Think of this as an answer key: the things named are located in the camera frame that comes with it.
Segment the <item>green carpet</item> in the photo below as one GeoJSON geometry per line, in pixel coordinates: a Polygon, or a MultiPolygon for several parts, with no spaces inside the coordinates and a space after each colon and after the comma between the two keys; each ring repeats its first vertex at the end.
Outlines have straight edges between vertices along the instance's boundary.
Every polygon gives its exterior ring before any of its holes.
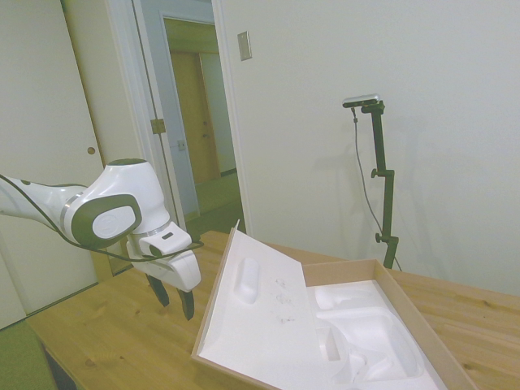
{"type": "Polygon", "coordinates": [[[0,331],[0,389],[56,390],[40,342],[25,321],[0,331]]]}
{"type": "Polygon", "coordinates": [[[201,216],[186,222],[186,228],[192,236],[200,236],[209,230],[229,233],[238,220],[238,229],[245,232],[236,173],[197,184],[196,189],[201,216]]]}
{"type": "Polygon", "coordinates": [[[245,232],[241,201],[234,201],[188,221],[186,227],[192,236],[200,236],[209,230],[229,233],[238,220],[240,220],[238,230],[245,232]]]}
{"type": "Polygon", "coordinates": [[[241,199],[236,173],[195,186],[201,215],[241,199]]]}

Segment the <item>doorway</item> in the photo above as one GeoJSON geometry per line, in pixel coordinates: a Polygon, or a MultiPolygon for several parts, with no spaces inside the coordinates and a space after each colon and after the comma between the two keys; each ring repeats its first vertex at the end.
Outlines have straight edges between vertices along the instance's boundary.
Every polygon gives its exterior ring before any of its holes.
{"type": "Polygon", "coordinates": [[[186,227],[193,236],[230,232],[239,219],[245,232],[215,26],[164,24],[185,135],[171,137],[170,148],[188,151],[199,208],[184,216],[186,227]]]}

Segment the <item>wall switch plate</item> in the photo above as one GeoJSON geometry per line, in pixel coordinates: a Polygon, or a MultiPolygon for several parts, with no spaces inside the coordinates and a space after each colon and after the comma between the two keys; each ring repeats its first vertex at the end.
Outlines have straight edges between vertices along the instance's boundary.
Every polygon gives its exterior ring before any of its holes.
{"type": "Polygon", "coordinates": [[[247,31],[238,34],[238,50],[240,51],[240,59],[242,61],[253,57],[249,43],[249,33],[247,31]]]}

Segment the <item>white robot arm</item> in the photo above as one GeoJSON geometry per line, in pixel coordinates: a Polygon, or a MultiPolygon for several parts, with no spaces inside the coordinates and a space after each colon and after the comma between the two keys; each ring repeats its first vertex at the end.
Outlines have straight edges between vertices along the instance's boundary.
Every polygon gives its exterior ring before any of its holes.
{"type": "Polygon", "coordinates": [[[169,303],[163,281],[177,287],[184,314],[192,318],[191,290],[201,281],[197,259],[186,250],[192,239],[170,220],[148,162],[136,158],[111,162],[88,188],[1,178],[0,215],[36,220],[71,244],[90,250],[128,236],[133,265],[146,273],[161,303],[169,303]]]}

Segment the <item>wooden tabletop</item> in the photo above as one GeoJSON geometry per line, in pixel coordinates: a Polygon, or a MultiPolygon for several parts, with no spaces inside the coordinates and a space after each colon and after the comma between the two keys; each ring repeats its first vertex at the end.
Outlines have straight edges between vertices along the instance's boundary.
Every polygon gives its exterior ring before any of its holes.
{"type": "MultiPolygon", "coordinates": [[[[255,388],[194,362],[227,234],[207,232],[196,255],[202,282],[184,319],[176,290],[157,301],[144,274],[125,271],[27,319],[50,355],[85,390],[255,388]]],[[[273,245],[305,262],[312,253],[273,245]]],[[[336,259],[322,257],[323,261],[336,259]]],[[[423,276],[392,275],[482,390],[520,389],[520,297],[423,276]]]]}

